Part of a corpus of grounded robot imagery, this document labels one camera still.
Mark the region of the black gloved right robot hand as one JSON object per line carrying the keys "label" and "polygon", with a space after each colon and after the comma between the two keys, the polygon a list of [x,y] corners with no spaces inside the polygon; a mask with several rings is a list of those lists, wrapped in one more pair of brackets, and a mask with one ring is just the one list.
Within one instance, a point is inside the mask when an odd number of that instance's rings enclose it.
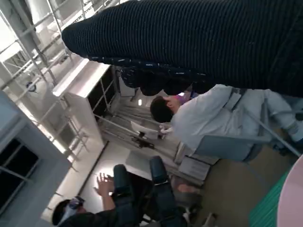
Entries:
{"label": "black gloved right robot hand", "polygon": [[67,26],[61,37],[91,61],[303,95],[300,0],[129,0]]}

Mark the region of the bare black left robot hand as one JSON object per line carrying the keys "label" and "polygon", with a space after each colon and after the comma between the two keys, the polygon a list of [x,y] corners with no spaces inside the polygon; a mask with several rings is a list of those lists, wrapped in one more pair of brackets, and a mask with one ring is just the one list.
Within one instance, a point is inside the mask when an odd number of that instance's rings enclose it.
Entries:
{"label": "bare black left robot hand", "polygon": [[[156,203],[157,221],[147,226],[186,227],[187,221],[178,208],[171,187],[169,176],[160,156],[154,156],[149,161],[152,188],[151,200]],[[114,198],[117,227],[138,227],[142,221],[139,202],[135,201],[133,185],[129,173],[122,164],[114,166]]]}

